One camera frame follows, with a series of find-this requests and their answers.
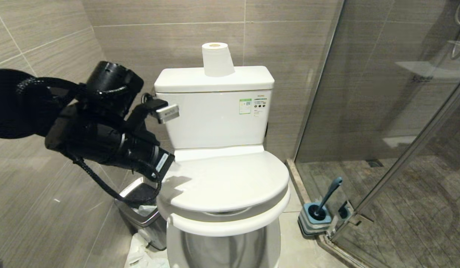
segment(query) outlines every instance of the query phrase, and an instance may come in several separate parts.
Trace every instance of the shower enclosure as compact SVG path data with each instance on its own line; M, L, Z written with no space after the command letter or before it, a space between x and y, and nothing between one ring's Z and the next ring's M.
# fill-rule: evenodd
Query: shower enclosure
M460 267L460 0L346 1L308 110L306 191L344 180L332 244L372 267Z

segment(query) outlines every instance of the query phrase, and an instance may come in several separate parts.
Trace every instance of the white toilet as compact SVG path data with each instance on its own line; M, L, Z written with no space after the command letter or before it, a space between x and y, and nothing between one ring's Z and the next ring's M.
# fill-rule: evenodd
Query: white toilet
M171 268L278 267L290 191L288 169L262 145L273 84L264 66L218 78L169 68L157 79L157 97L180 109L166 123L176 158L157 198Z

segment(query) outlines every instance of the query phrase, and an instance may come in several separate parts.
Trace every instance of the trash can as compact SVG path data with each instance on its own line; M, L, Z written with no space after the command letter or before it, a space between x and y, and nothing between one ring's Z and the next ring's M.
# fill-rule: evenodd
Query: trash can
M155 189L146 183L144 177L138 178L121 191L122 197L144 199L154 194ZM114 200L121 216L128 221L137 232L154 248L163 251L167 247L166 232L167 222L161 217L155 200L130 207L119 200Z

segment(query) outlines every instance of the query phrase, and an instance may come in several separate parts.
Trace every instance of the shower floor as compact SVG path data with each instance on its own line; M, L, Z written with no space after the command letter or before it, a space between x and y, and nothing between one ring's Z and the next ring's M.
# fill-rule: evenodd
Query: shower floor
M311 197L330 182L344 181L331 204L335 211L348 198L356 206L396 159L297 163ZM373 223L349 227L336 244L374 267L460 267L460 167L439 156L418 156L363 214Z

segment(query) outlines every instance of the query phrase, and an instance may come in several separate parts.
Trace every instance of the toilet paper roll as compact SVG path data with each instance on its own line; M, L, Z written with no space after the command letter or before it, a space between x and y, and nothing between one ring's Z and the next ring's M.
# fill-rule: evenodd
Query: toilet paper roll
M206 76L222 77L235 72L229 46L225 43L203 44L202 57Z

